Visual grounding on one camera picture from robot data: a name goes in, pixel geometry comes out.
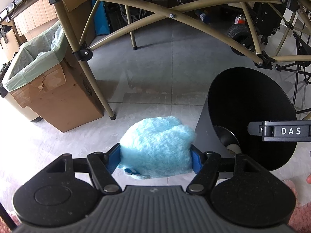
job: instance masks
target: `cardboard box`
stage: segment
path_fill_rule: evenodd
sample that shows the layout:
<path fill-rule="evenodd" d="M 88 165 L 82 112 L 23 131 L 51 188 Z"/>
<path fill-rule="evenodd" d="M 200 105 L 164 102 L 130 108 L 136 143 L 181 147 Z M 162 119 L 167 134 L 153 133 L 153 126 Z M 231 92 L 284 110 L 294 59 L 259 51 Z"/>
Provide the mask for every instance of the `cardboard box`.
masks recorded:
<path fill-rule="evenodd" d="M 71 48 L 59 64 L 11 94 L 21 107 L 29 106 L 62 132 L 103 116 L 102 105 Z"/>
<path fill-rule="evenodd" d="M 10 29 L 5 36 L 7 37 L 7 44 L 5 43 L 3 37 L 0 39 L 0 44 L 5 56 L 7 57 L 7 62 L 9 62 L 13 59 L 14 53 L 19 51 L 20 46 L 13 29 Z"/>
<path fill-rule="evenodd" d="M 73 11 L 86 0 L 63 0 L 68 12 Z M 19 36 L 57 17 L 54 6 L 48 0 L 39 0 L 20 13 L 15 19 Z"/>
<path fill-rule="evenodd" d="M 80 41 L 86 21 L 88 20 L 88 17 L 91 14 L 91 11 L 92 11 L 91 1 L 86 1 L 68 14 L 69 20 L 71 22 L 71 25 L 73 27 L 73 30 L 76 34 L 78 41 Z M 29 41 L 32 38 L 38 36 L 40 33 L 44 32 L 45 30 L 50 28 L 53 24 L 55 24 L 57 20 L 58 19 L 55 18 L 51 21 L 48 21 L 30 30 L 29 32 L 26 32 L 25 33 L 26 39 Z M 94 27 L 94 23 L 92 22 L 87 38 L 86 38 L 86 43 L 89 45 L 93 41 L 94 38 L 95 38 L 95 27 Z"/>

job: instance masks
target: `red can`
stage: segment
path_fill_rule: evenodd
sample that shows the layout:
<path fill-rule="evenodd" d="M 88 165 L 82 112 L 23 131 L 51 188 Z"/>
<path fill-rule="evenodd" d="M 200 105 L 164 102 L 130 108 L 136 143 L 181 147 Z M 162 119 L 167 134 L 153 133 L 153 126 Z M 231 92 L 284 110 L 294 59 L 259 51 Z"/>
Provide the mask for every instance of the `red can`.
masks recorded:
<path fill-rule="evenodd" d="M 236 23 L 245 24 L 245 21 L 246 21 L 245 16 L 243 16 L 242 14 L 238 14 L 235 18 L 234 24 Z"/>

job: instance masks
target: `black trash can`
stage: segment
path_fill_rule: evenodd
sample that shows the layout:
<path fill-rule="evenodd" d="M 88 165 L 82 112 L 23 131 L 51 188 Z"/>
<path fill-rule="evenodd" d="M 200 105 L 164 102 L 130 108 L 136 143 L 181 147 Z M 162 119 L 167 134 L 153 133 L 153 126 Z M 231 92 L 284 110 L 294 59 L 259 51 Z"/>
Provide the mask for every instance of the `black trash can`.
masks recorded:
<path fill-rule="evenodd" d="M 214 79 L 207 102 L 213 126 L 231 131 L 242 153 L 268 170 L 289 161 L 296 142 L 263 142 L 260 136 L 251 136 L 247 131 L 251 121 L 296 120 L 290 100 L 271 78 L 250 68 L 230 68 Z"/>

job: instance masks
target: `black wheel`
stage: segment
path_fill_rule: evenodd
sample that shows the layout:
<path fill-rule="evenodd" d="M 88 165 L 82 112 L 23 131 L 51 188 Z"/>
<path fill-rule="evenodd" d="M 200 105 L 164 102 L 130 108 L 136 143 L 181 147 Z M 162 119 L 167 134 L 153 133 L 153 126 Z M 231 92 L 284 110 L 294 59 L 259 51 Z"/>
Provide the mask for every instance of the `black wheel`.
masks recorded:
<path fill-rule="evenodd" d="M 241 23 L 236 23 L 232 25 L 228 29 L 227 36 L 237 41 L 241 45 L 245 46 L 250 51 L 253 52 L 255 50 L 251 33 L 246 25 L 241 24 Z M 244 54 L 240 53 L 239 51 L 237 51 L 236 49 L 232 47 L 231 47 L 231 50 L 237 55 L 244 56 Z"/>
<path fill-rule="evenodd" d="M 265 46 L 268 44 L 268 38 L 265 36 L 261 37 L 260 43 L 264 44 Z"/>

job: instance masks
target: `cardboard flap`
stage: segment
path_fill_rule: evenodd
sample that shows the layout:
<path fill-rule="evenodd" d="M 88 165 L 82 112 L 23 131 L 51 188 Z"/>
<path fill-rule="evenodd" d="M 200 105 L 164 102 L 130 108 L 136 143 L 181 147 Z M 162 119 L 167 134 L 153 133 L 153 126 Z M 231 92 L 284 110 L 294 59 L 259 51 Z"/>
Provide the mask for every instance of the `cardboard flap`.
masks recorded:
<path fill-rule="evenodd" d="M 66 83 L 65 74 L 60 64 L 38 76 L 32 82 L 11 92 L 14 99 L 22 107 L 34 103 L 48 91 Z"/>

